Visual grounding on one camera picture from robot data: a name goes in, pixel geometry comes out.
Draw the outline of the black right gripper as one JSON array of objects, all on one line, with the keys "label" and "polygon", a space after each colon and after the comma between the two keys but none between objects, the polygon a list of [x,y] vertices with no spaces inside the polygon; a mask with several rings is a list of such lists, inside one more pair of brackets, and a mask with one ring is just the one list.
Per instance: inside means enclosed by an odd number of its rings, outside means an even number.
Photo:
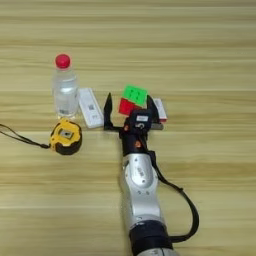
[{"label": "black right gripper", "polygon": [[104,105],[104,129],[119,133],[119,138],[122,141],[123,156],[129,154],[147,154],[148,132],[150,130],[162,130],[164,128],[163,124],[160,123],[158,109],[153,98],[150,95],[147,96],[147,108],[151,111],[153,123],[136,122],[135,124],[131,124],[125,122],[122,127],[114,126],[111,121],[112,107],[112,96],[108,94]]}]

